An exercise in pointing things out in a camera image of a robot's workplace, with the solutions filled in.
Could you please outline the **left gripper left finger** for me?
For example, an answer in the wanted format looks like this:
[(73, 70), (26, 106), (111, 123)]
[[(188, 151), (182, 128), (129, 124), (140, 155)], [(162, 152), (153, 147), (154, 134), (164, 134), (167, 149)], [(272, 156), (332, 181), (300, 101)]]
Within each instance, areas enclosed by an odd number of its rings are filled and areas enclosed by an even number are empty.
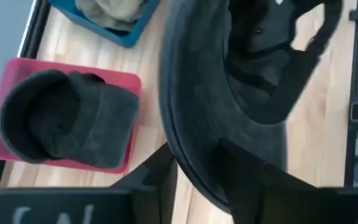
[(129, 193), (132, 223), (171, 224), (177, 176), (177, 161), (164, 144), (112, 188)]

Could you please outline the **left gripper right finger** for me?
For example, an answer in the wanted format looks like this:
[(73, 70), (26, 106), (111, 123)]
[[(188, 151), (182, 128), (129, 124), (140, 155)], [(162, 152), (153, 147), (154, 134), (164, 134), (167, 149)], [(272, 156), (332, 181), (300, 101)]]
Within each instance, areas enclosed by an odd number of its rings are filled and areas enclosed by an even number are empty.
[(262, 222), (267, 187), (313, 188), (224, 138), (219, 140), (219, 184), (235, 223)]

